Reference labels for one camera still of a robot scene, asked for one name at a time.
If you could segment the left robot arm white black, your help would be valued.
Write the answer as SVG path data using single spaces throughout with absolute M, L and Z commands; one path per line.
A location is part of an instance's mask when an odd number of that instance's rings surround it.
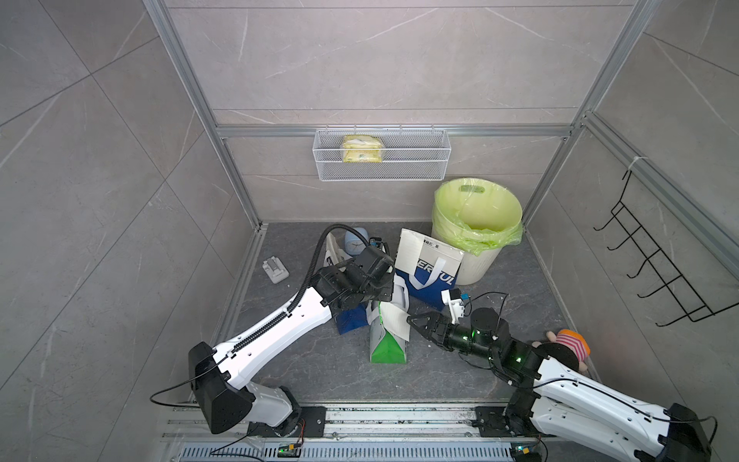
M 335 230 L 360 237 L 363 249 L 341 263 L 323 267 L 321 257 Z M 327 226 L 311 257 L 298 291 L 250 329 L 210 346 L 201 342 L 189 352 L 190 386 L 209 431 L 225 433 L 243 422 L 265 425 L 276 434 L 291 433 L 302 408 L 285 387 L 269 388 L 254 377 L 296 340 L 362 303 L 391 301 L 395 262 L 379 238 L 361 237 L 349 225 Z

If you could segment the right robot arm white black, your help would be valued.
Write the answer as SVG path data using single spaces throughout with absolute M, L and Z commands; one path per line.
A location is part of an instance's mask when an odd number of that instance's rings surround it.
M 515 436 L 560 437 L 619 461 L 712 458 L 711 440 L 691 409 L 642 402 L 585 377 L 569 348 L 513 338 L 491 308 L 473 311 L 468 325 L 436 311 L 406 321 L 443 350 L 486 360 L 497 378 L 514 387 L 503 425 Z

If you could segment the green white paper bag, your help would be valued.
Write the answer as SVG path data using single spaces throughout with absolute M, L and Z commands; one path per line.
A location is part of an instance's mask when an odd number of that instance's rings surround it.
M 369 324 L 369 361 L 373 364 L 407 363 L 410 339 L 407 298 L 396 293 L 392 301 L 373 301 L 367 310 Z

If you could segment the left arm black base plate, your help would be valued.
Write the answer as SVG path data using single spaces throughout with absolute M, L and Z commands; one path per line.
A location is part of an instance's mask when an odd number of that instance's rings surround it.
M 248 433 L 263 437 L 323 437 L 327 408 L 324 406 L 305 406 L 294 411 L 286 421 L 278 427 L 270 427 L 265 423 L 251 423 Z

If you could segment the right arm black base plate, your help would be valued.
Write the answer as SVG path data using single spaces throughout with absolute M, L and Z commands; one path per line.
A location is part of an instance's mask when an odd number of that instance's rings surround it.
M 502 405 L 477 406 L 471 426 L 481 437 L 539 438 L 547 436 L 529 417 Z

